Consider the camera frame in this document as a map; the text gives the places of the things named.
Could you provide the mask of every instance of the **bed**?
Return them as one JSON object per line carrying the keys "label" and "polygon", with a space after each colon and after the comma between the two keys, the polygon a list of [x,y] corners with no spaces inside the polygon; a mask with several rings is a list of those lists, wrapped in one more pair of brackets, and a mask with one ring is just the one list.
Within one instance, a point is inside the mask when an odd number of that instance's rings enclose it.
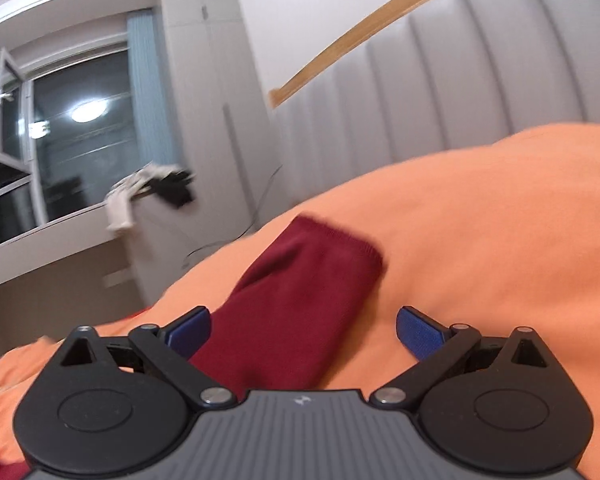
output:
{"label": "bed", "polygon": [[[321,387],[368,394],[413,365],[395,338],[404,304],[492,335],[531,325],[592,408],[580,469],[600,480],[600,0],[404,1],[272,95],[299,205],[98,330],[219,308],[309,213],[368,238],[387,265]],[[0,360],[5,462],[21,459],[13,410],[55,348],[43,339]]]}

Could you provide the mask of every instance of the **black cable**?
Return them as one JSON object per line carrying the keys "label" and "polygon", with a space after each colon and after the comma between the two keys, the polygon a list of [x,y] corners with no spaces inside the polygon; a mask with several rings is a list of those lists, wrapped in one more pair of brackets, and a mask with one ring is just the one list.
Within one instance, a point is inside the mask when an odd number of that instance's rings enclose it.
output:
{"label": "black cable", "polygon": [[271,184],[273,184],[273,179],[275,178],[275,176],[278,174],[278,172],[281,169],[282,169],[282,164],[280,164],[280,166],[278,166],[277,170],[274,171],[271,174],[271,176],[269,177],[267,185],[266,185],[264,191],[262,192],[262,195],[260,196],[260,200],[258,200],[258,205],[256,206],[256,209],[253,212],[253,216],[251,217],[251,223],[249,224],[249,226],[244,231],[242,231],[239,235],[237,235],[237,237],[233,238],[232,240],[218,240],[217,242],[211,242],[210,244],[205,244],[203,246],[198,247],[197,249],[194,249],[189,254],[187,254],[187,256],[184,257],[184,262],[182,264],[182,267],[186,267],[187,266],[187,260],[193,254],[197,253],[198,251],[202,251],[204,249],[208,249],[209,247],[215,247],[215,246],[218,246],[218,245],[227,245],[227,244],[230,244],[232,242],[235,242],[236,240],[239,240],[245,234],[247,234],[247,232],[249,231],[249,229],[251,229],[254,226],[254,224],[256,223],[256,219],[258,217],[258,213],[260,212],[260,208],[262,207],[262,203],[264,202],[264,199],[267,197],[267,194],[269,193],[269,189],[271,188]]}

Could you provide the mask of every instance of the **logo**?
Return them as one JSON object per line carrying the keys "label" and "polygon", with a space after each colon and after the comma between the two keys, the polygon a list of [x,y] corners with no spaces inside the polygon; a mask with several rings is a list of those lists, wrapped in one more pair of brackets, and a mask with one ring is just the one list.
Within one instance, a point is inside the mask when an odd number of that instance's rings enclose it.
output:
{"label": "logo", "polygon": [[300,396],[300,397],[296,397],[294,399],[294,402],[296,404],[299,404],[300,406],[304,406],[305,404],[307,404],[308,402],[311,402],[313,399],[311,397],[307,397],[306,395]]}

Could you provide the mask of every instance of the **window frame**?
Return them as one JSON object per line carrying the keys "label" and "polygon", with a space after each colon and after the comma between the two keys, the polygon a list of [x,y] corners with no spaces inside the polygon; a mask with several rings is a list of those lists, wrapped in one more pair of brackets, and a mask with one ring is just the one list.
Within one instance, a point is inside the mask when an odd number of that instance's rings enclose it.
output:
{"label": "window frame", "polygon": [[14,156],[5,153],[2,149],[2,87],[0,85],[0,163],[10,168],[21,171],[24,176],[14,182],[5,184],[0,188],[0,197],[18,189],[21,186],[29,185],[29,193],[33,206],[33,213],[37,227],[49,223],[48,211],[46,208],[45,197],[42,189],[40,177],[40,168],[38,165],[38,153],[36,149],[36,139],[29,135],[30,125],[34,121],[35,112],[35,81],[53,72],[67,69],[76,64],[87,62],[99,57],[109,56],[118,52],[128,50],[126,41],[118,41],[109,45],[101,46],[96,49],[85,50],[73,56],[62,60],[40,66],[29,72],[23,71],[15,62],[11,54],[5,49],[0,50],[0,78],[4,70],[8,68],[21,82],[20,91],[20,119],[24,122],[24,137],[22,142],[22,153],[24,160],[19,160]]}
{"label": "window frame", "polygon": [[9,166],[15,170],[21,171],[25,174],[31,174],[31,168],[29,164],[29,142],[26,137],[29,137],[29,123],[27,121],[27,96],[26,96],[26,82],[25,75],[20,71],[18,65],[11,57],[11,54],[5,48],[0,50],[0,80],[5,70],[10,70],[14,76],[20,81],[20,97],[18,102],[19,110],[19,121],[23,122],[25,139],[20,139],[20,149],[22,150],[22,160],[6,153],[2,146],[2,85],[0,84],[0,163],[5,166]]}

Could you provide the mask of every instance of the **window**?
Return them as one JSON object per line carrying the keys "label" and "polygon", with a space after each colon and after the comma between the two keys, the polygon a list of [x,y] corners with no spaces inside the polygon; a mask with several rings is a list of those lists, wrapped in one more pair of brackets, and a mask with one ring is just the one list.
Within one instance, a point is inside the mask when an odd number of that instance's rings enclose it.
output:
{"label": "window", "polygon": [[27,80],[0,53],[0,243],[104,200],[140,167],[124,48]]}
{"label": "window", "polygon": [[29,173],[25,136],[24,76],[13,59],[0,53],[0,162]]}
{"label": "window", "polygon": [[102,202],[139,169],[126,51],[35,79],[32,96],[29,135],[50,220]]}

